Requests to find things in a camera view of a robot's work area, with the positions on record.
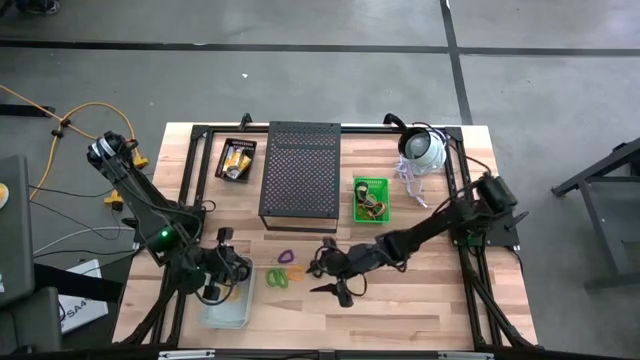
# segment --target purple object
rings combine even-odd
[[[293,250],[287,249],[278,256],[278,264],[288,264],[293,261]]]

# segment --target wooden tabletop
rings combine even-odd
[[[169,199],[177,199],[189,145],[191,123],[168,123],[153,183]],[[467,154],[496,171],[496,162],[486,126],[463,126]],[[258,148],[248,184],[225,182],[214,177],[224,140],[227,137],[255,140]],[[422,178],[430,207],[422,208],[407,196],[405,185],[395,174],[398,161],[398,135],[345,134],[341,143],[340,219],[336,238],[343,250],[352,244],[373,242],[375,235],[391,229],[413,226],[431,215],[448,190],[444,170]],[[266,271],[278,266],[277,257],[285,249],[295,252],[294,264],[307,266],[323,235],[266,231],[258,217],[260,184],[267,134],[219,134],[213,143],[205,199],[214,200],[217,210],[207,215],[202,245],[213,247],[219,227],[235,229],[232,243],[236,251],[250,256],[256,264],[256,285],[251,319],[242,330],[202,328],[202,305],[194,296],[187,298],[180,337],[181,347],[207,348],[334,348],[395,350],[472,349],[469,318],[462,285],[458,254],[447,234],[423,244],[409,261],[404,274],[381,268],[367,274],[368,291],[354,298],[345,309],[327,293],[309,289],[332,278],[291,281],[288,289],[270,288]],[[199,171],[196,158],[189,199]],[[472,179],[482,168],[469,162]],[[353,178],[385,177],[390,181],[392,220],[388,225],[361,225],[353,221]],[[504,313],[529,341],[536,336],[520,267],[505,249],[487,249],[494,296]],[[134,260],[127,282],[114,341],[131,333],[158,296],[162,269],[148,253]],[[354,292],[362,280],[349,281]],[[167,309],[164,335],[169,332],[173,303]],[[483,334],[490,341],[486,311],[479,306]]]

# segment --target black tray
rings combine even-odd
[[[237,179],[230,178],[226,176],[222,172],[222,168],[224,167],[224,160],[227,158],[227,152],[231,146],[242,146],[245,148],[244,153],[251,158],[251,162],[249,166],[240,174]],[[240,139],[231,139],[227,138],[224,142],[224,147],[222,148],[222,154],[220,155],[220,160],[218,161],[218,167],[216,168],[216,177],[221,178],[222,180],[232,181],[232,182],[247,182],[249,181],[249,171],[251,171],[251,165],[255,161],[255,153],[258,143],[250,140],[240,140]]]

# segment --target metal stand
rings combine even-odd
[[[640,177],[605,177],[627,164],[635,171],[639,158],[640,138],[617,146],[607,157],[551,189],[557,197],[580,190],[607,264],[614,274],[586,282],[587,290],[640,284],[640,272],[629,262],[624,246],[625,242],[640,241],[635,232],[639,228],[635,224],[640,215]]]

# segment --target yellow cable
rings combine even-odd
[[[61,130],[62,130],[62,126],[58,125],[58,131],[61,131]],[[36,196],[39,188],[42,186],[42,184],[44,184],[44,181],[47,179],[47,176],[49,176],[49,171],[51,171],[51,165],[53,164],[53,155],[56,152],[57,144],[58,144],[58,137],[54,136],[53,141],[51,142],[51,149],[49,150],[49,160],[47,161],[47,168],[44,170],[44,174],[40,178],[40,182],[38,183],[38,186],[36,186],[36,188],[33,189],[33,192],[31,192],[31,195],[29,196],[29,200],[32,200]]]
[[[102,103],[102,102],[89,102],[89,103],[86,103],[86,104],[82,104],[82,105],[80,105],[80,106],[76,107],[75,109],[73,109],[73,110],[69,111],[69,112],[64,116],[64,118],[65,118],[65,119],[68,119],[69,117],[71,117],[71,115],[73,115],[73,114],[77,113],[78,111],[80,111],[80,110],[82,110],[82,109],[84,109],[84,108],[90,107],[90,106],[102,106],[102,107],[109,108],[109,109],[113,110],[114,112],[116,112],[116,113],[117,113],[118,115],[120,115],[120,117],[121,117],[121,118],[122,118],[122,119],[127,123],[127,126],[129,127],[129,131],[131,132],[131,138],[132,138],[132,139],[135,139],[135,138],[136,138],[136,132],[133,130],[133,125],[131,125],[131,121],[129,120],[129,118],[127,118],[127,115],[125,115],[122,111],[118,110],[115,106],[113,106],[113,105],[111,105],[111,104]],[[79,129],[77,129],[77,128],[73,128],[71,125],[69,125],[69,127],[71,127],[72,129],[74,129],[75,131],[77,131],[80,135],[82,135],[82,136],[84,136],[84,137],[86,137],[86,138],[89,138],[89,139],[92,139],[92,140],[97,139],[97,137],[92,136],[92,135],[89,135],[89,134],[87,134],[87,133],[85,133],[85,132],[82,132],[82,131],[80,131],[80,130],[79,130]],[[140,155],[140,152],[139,152],[138,148],[135,148],[133,151],[134,151],[137,155]]]
[[[39,109],[40,111],[44,112],[45,114],[48,114],[49,116],[51,116],[52,118],[58,120],[58,122],[62,123],[64,121],[64,119],[68,119],[71,115],[77,113],[78,111],[90,107],[90,106],[102,106],[102,107],[106,107],[109,108],[113,111],[115,111],[118,115],[120,115],[120,117],[122,117],[122,119],[127,123],[127,126],[129,127],[129,131],[131,132],[131,138],[135,139],[136,135],[135,135],[135,131],[133,130],[133,125],[131,124],[131,121],[129,121],[129,119],[127,118],[127,116],[120,110],[118,110],[115,106],[111,105],[111,104],[107,104],[107,103],[102,103],[102,102],[89,102],[86,104],[82,104],[78,107],[76,107],[75,109],[69,111],[64,117],[60,117],[54,113],[52,113],[51,111],[43,108],[42,106],[36,104],[34,101],[29,100],[28,98],[18,94],[17,92],[9,89],[8,87],[0,84],[0,89],[10,93],[11,95],[19,98],[20,100],[32,105],[33,107]],[[73,126],[73,125],[68,125],[69,128],[71,128],[72,130],[74,130],[75,132],[77,132],[78,134],[91,139],[91,140],[95,140],[97,139],[96,136],[87,134],[86,132],[78,129],[77,127]],[[58,125],[58,131],[61,131],[62,127],[60,125]],[[45,180],[47,179],[47,177],[49,176],[49,171],[51,171],[51,165],[53,164],[53,157],[55,154],[55,148],[56,145],[58,144],[58,137],[54,136],[53,137],[53,141],[51,142],[51,149],[49,150],[49,160],[47,161],[47,168],[44,171],[44,174],[42,175],[42,178],[40,178],[40,182],[38,183],[38,188],[42,186],[42,184],[44,184]],[[138,150],[138,148],[135,148],[134,153],[138,156],[138,157],[142,157],[142,155],[140,154],[140,150]],[[29,196],[29,199],[33,199],[33,197],[38,193],[38,189],[34,189],[33,192],[31,193],[31,195]]]

